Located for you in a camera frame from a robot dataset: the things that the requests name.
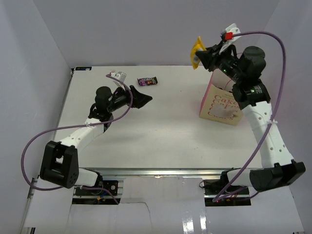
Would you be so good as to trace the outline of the beige paper cakes bag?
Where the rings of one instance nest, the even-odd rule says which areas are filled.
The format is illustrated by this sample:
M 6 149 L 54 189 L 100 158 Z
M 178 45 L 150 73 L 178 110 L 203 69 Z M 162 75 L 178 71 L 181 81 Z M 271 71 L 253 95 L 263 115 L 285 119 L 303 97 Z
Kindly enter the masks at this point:
M 243 113 L 233 97 L 233 85 L 234 82 L 223 72 L 213 71 L 200 105 L 199 117 L 237 126 Z

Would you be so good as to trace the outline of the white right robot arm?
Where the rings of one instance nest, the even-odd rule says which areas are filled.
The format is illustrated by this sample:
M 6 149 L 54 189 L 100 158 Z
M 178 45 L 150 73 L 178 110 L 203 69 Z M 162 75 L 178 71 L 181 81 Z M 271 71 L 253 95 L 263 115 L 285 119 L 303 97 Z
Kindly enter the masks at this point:
M 306 171 L 303 162 L 296 162 L 288 151 L 274 120 L 270 95 L 260 79 L 266 66 L 265 53 L 256 46 L 248 46 L 240 57 L 234 45 L 224 51 L 221 45 L 195 49 L 194 62 L 201 62 L 208 71 L 223 72 L 233 82 L 232 94 L 244 117 L 248 120 L 257 142 L 262 167 L 248 170 L 223 171 L 220 188 L 232 194 L 240 187 L 253 187 L 257 192 L 289 186 Z

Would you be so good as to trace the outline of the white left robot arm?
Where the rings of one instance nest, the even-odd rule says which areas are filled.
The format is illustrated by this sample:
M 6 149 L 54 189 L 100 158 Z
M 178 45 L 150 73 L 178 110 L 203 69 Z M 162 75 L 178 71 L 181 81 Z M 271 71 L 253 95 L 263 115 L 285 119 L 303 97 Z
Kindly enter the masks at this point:
M 113 111 L 123 106 L 139 109 L 152 99 L 132 85 L 129 90 L 118 87 L 114 92 L 107 86 L 99 87 L 85 124 L 61 141 L 46 144 L 40 178 L 67 189 L 86 186 L 91 194 L 99 194 L 103 189 L 99 173 L 79 167 L 79 153 L 106 132 L 114 119 Z

